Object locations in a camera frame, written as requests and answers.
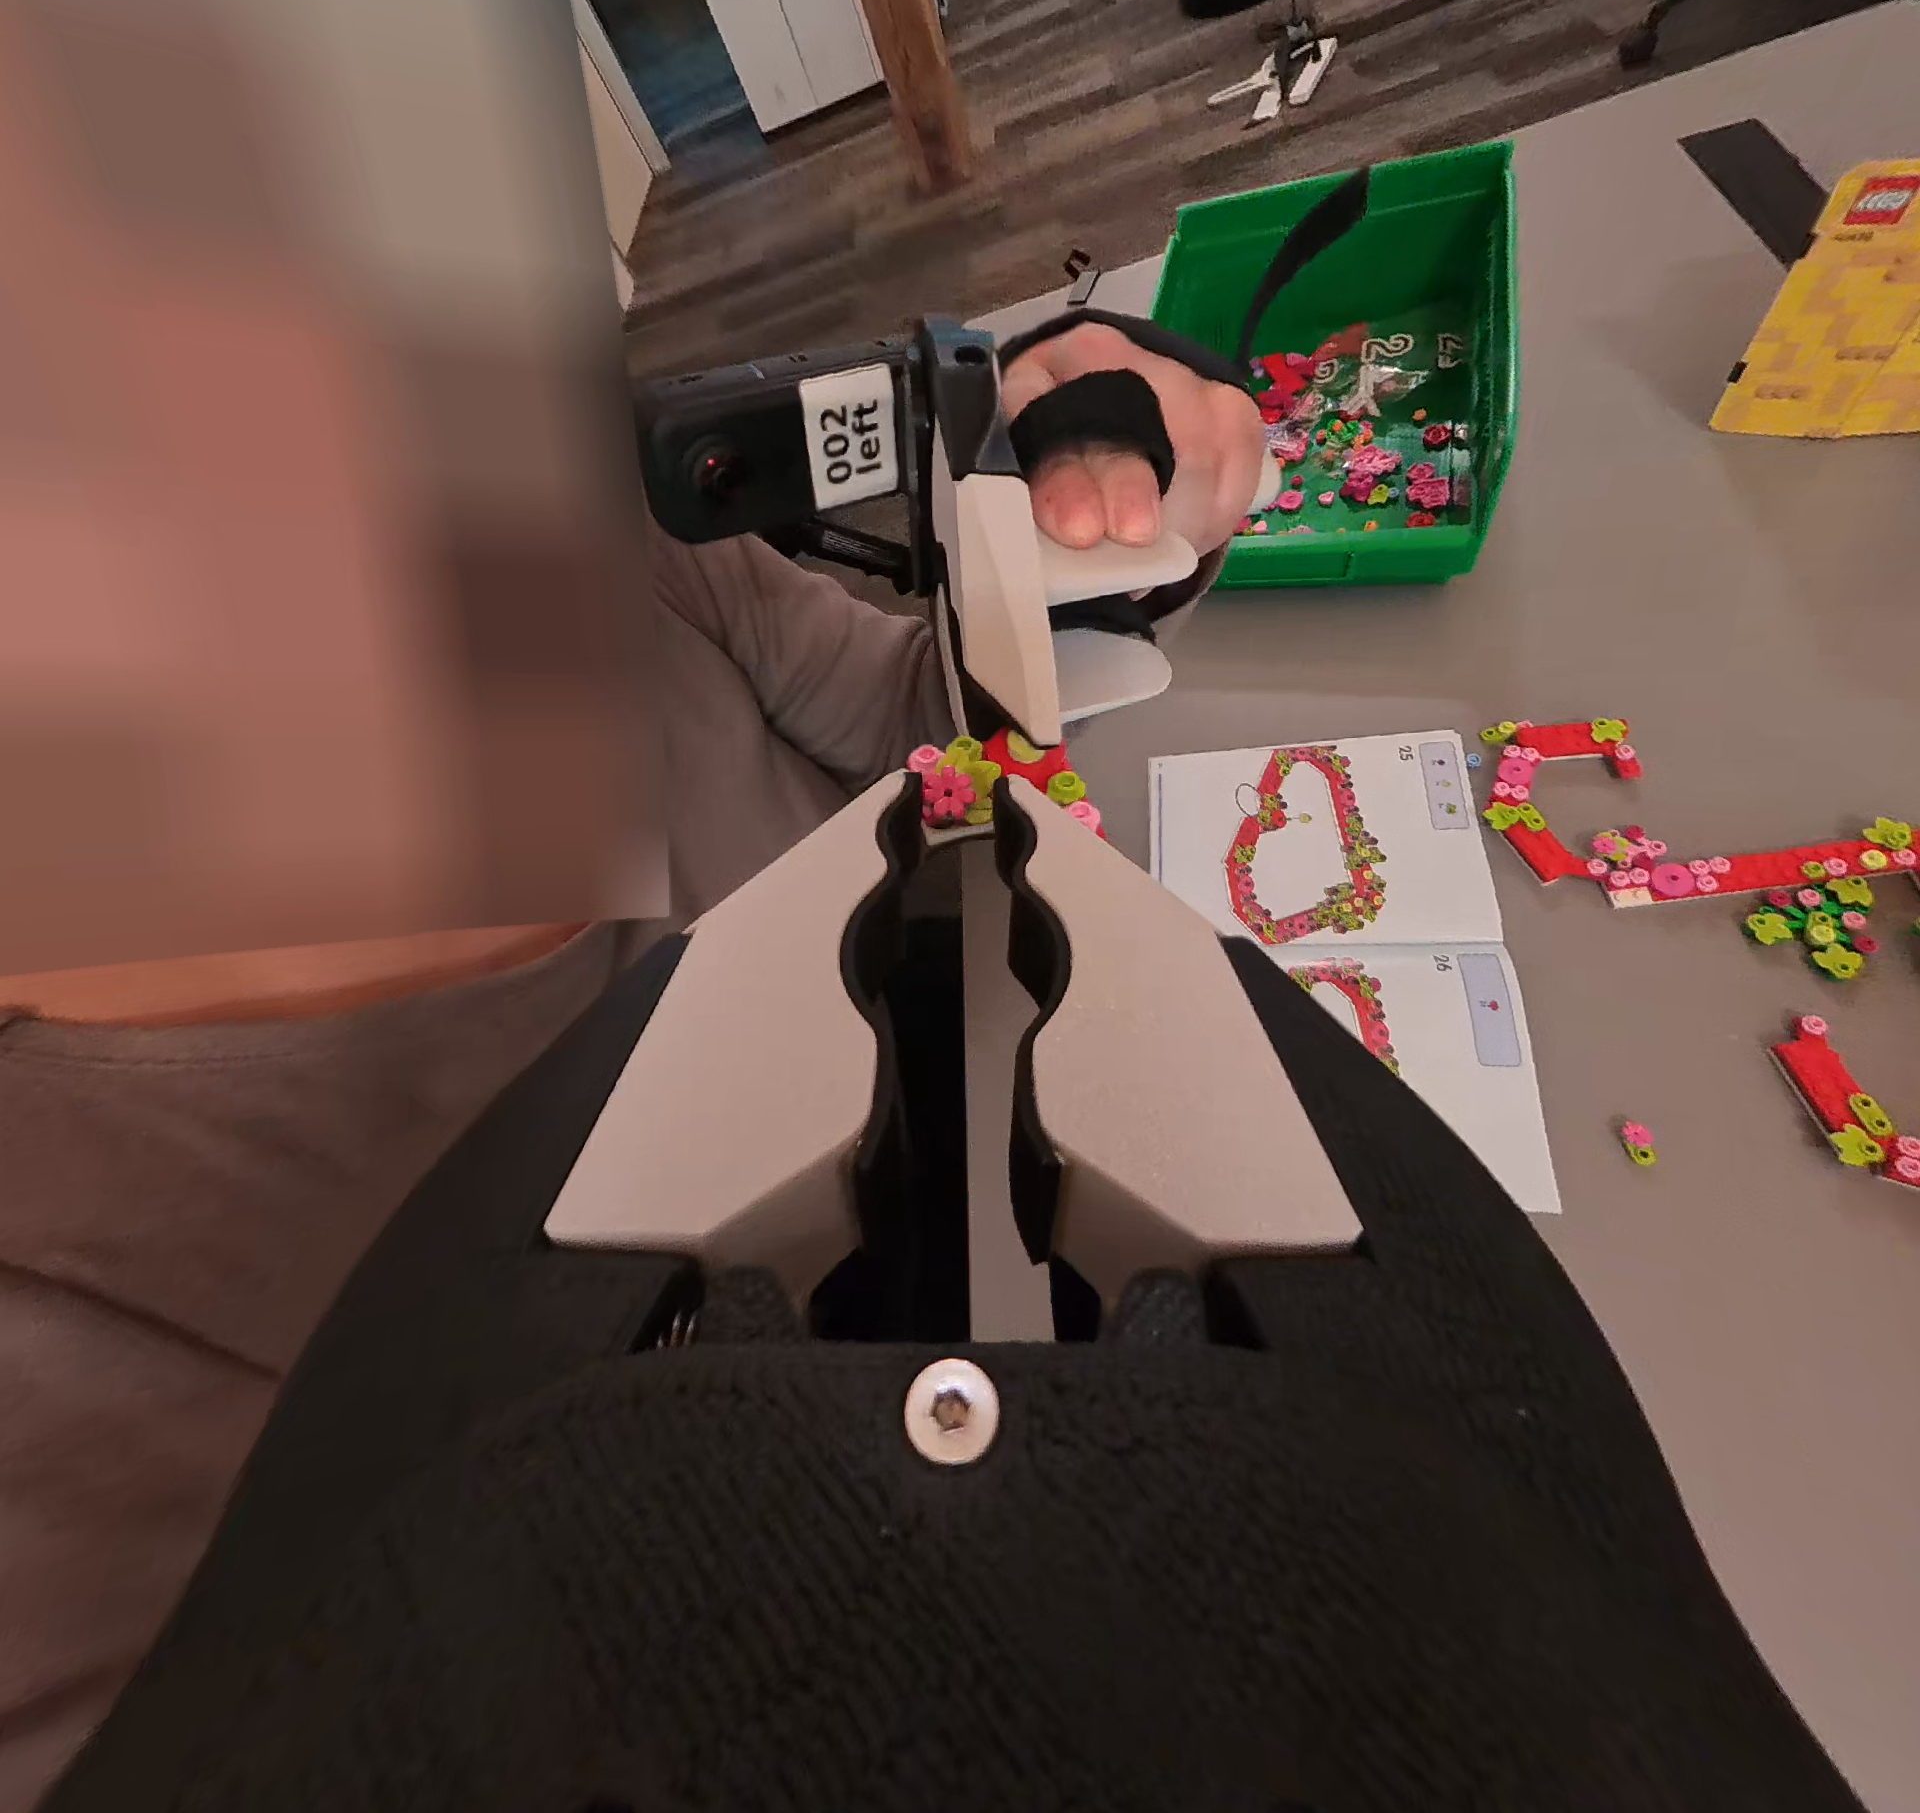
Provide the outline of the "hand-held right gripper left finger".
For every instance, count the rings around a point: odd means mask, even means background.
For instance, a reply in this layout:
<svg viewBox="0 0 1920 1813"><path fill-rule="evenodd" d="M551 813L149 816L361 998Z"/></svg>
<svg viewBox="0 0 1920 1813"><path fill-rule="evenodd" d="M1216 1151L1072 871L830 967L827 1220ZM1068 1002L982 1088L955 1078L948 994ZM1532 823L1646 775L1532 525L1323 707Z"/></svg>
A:
<svg viewBox="0 0 1920 1813"><path fill-rule="evenodd" d="M887 877L892 770L699 915L545 1219L551 1243L840 1262L879 1045L841 938Z"/></svg>

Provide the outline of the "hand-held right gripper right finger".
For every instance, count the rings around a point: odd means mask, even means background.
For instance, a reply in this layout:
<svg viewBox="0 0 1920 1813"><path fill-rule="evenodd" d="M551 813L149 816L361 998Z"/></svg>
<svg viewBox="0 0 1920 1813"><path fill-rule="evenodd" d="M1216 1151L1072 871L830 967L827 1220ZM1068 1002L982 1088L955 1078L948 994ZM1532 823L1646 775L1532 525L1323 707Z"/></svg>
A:
<svg viewBox="0 0 1920 1813"><path fill-rule="evenodd" d="M995 797L1007 964L1036 1004L1008 1196L1030 1259L1208 1269L1360 1225L1211 924L1017 780Z"/></svg>

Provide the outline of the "red lego piece with flowers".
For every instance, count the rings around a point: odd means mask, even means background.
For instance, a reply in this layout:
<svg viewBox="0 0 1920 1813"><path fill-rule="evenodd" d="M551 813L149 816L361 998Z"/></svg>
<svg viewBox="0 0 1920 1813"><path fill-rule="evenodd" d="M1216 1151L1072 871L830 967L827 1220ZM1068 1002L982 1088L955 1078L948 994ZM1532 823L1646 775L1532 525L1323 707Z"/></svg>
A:
<svg viewBox="0 0 1920 1813"><path fill-rule="evenodd" d="M1104 837L1101 813L1072 769L1065 745L1036 745L1017 730L986 740L956 736L948 744L921 744L909 760L920 777L921 823L927 833L951 833L993 823L995 797L1007 785L1030 785L1092 836Z"/></svg>

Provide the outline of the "lego instruction booklet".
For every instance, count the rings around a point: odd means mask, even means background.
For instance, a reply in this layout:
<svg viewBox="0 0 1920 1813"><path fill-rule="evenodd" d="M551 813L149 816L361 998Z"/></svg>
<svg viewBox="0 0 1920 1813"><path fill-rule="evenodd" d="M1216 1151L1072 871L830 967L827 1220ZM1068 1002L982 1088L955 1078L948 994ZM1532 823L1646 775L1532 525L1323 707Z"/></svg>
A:
<svg viewBox="0 0 1920 1813"><path fill-rule="evenodd" d="M1561 1196L1467 749L1449 730L1163 754L1153 877L1253 943L1467 1143L1507 1196Z"/></svg>

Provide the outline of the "pile of loose lego pieces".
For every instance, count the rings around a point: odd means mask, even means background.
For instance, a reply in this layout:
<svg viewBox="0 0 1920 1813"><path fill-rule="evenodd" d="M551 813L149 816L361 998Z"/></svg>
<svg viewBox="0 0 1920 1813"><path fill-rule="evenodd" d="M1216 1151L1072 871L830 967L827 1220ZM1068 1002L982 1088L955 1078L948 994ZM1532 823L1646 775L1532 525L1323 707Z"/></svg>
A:
<svg viewBox="0 0 1920 1813"><path fill-rule="evenodd" d="M1401 322L1379 331L1440 326L1445 324ZM1308 418L1314 350L1263 353L1248 364L1267 476L1237 533L1346 541L1440 528L1467 501L1475 359L1463 385L1418 396L1410 421L1352 424Z"/></svg>

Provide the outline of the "lime lego leaf cluster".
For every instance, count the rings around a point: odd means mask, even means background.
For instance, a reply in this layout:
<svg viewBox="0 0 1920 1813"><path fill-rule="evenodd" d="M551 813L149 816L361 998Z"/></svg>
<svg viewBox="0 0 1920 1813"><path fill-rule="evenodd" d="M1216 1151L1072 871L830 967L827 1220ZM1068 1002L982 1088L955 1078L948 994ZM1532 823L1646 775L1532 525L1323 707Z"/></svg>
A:
<svg viewBox="0 0 1920 1813"><path fill-rule="evenodd" d="M1874 907L1869 884L1842 876L1823 886L1769 893L1740 919L1740 932L1758 946L1793 946L1812 970L1848 984L1881 950L1872 929Z"/></svg>

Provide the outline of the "yellow cardboard lego box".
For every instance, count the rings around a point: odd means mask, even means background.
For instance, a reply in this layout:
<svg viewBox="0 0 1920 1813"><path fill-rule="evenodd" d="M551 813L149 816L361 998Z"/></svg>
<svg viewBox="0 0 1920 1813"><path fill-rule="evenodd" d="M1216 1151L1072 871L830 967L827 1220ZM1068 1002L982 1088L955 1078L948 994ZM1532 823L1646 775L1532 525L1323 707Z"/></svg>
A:
<svg viewBox="0 0 1920 1813"><path fill-rule="evenodd" d="M1710 429L1809 442L1918 433L1915 160L1841 175Z"/></svg>

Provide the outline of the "person's left hand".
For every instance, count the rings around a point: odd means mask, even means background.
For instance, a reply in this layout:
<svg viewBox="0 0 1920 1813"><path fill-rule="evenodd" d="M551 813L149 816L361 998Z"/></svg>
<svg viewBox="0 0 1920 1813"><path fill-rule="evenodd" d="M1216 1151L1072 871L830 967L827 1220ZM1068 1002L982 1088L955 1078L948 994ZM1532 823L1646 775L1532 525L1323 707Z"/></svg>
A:
<svg viewBox="0 0 1920 1813"><path fill-rule="evenodd" d="M1108 375L1139 376L1151 389L1169 439L1169 480L1162 490L1148 459L1110 433L1070 443L1030 470L1033 527L1068 549L1148 547L1169 520L1201 561L1210 557L1256 496L1263 458L1256 401L1123 331L1078 320L1019 351L1003 350L1003 408L1015 424L1043 400Z"/></svg>

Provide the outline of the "clear plastic bag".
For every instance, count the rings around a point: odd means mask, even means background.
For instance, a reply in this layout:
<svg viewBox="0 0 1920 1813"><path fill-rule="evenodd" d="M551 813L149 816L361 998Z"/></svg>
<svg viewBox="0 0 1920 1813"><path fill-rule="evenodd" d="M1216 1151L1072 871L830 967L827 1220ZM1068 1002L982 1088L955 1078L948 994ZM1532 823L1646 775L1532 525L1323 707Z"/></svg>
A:
<svg viewBox="0 0 1920 1813"><path fill-rule="evenodd" d="M1380 424L1413 418L1418 396L1470 376L1476 326L1457 320L1440 329L1334 331L1308 355L1308 418Z"/></svg>

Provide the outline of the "person's torso in grey shirt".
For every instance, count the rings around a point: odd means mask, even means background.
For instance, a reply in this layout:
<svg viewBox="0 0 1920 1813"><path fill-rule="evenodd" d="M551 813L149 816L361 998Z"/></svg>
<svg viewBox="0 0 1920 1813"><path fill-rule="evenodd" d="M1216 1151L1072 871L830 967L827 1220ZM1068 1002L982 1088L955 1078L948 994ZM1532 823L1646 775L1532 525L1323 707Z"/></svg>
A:
<svg viewBox="0 0 1920 1813"><path fill-rule="evenodd" d="M132 1677L397 1202L659 929L5 977L5 1809Z"/></svg>

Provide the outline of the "green plastic bin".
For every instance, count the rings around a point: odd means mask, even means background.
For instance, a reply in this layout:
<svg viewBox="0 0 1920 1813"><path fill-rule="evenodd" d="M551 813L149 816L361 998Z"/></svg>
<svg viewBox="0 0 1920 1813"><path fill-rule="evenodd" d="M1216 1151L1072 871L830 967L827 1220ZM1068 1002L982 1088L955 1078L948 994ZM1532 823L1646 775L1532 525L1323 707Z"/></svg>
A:
<svg viewBox="0 0 1920 1813"><path fill-rule="evenodd" d="M1182 209L1148 317L1244 379L1355 322L1476 326L1467 501L1433 531L1240 537L1217 589L1440 585L1475 567L1519 427L1516 195L1508 143Z"/></svg>

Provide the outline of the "black tape patch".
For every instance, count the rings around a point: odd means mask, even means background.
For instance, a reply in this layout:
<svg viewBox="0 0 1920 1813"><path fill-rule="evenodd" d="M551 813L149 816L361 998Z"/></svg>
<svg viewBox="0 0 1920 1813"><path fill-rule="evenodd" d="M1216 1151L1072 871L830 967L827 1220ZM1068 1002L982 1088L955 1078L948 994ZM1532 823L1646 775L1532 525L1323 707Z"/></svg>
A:
<svg viewBox="0 0 1920 1813"><path fill-rule="evenodd" d="M1829 191L1764 121L1732 121L1678 144L1781 267L1808 256Z"/></svg>

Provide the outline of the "wooden post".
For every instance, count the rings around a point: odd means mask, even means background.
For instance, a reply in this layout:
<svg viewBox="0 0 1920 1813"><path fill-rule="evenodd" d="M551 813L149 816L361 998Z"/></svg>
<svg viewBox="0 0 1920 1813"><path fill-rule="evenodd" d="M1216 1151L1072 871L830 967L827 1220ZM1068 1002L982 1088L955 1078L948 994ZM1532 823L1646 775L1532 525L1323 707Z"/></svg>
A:
<svg viewBox="0 0 1920 1813"><path fill-rule="evenodd" d="M968 184L973 143L936 0L860 0L892 119L926 195Z"/></svg>

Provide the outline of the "long red lego frame segment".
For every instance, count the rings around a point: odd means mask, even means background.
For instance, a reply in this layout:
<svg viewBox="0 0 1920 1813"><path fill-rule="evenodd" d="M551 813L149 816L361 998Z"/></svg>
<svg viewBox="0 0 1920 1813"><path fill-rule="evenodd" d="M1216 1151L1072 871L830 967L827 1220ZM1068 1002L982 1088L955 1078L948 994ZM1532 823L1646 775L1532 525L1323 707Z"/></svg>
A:
<svg viewBox="0 0 1920 1813"><path fill-rule="evenodd" d="M1480 733L1494 753L1494 781L1482 811L1488 828L1546 884L1594 884L1619 910L1679 905L1695 898L1797 895L1832 881L1914 879L1918 828L1876 820L1848 839L1805 842L1736 855L1674 850L1635 826L1610 828L1578 850L1547 826L1533 787L1546 766L1595 760L1619 781L1644 775L1630 722L1595 716L1571 722L1501 721Z"/></svg>

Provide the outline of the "short red lego frame segment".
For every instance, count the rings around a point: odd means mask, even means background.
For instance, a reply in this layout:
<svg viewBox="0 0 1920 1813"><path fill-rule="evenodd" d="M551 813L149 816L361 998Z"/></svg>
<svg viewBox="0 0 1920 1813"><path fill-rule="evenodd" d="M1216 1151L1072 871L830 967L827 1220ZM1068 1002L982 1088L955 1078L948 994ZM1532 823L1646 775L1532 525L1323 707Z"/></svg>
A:
<svg viewBox="0 0 1920 1813"><path fill-rule="evenodd" d="M1918 1189L1918 1135L1858 1080L1826 1017L1798 1013L1767 1054L1839 1166Z"/></svg>

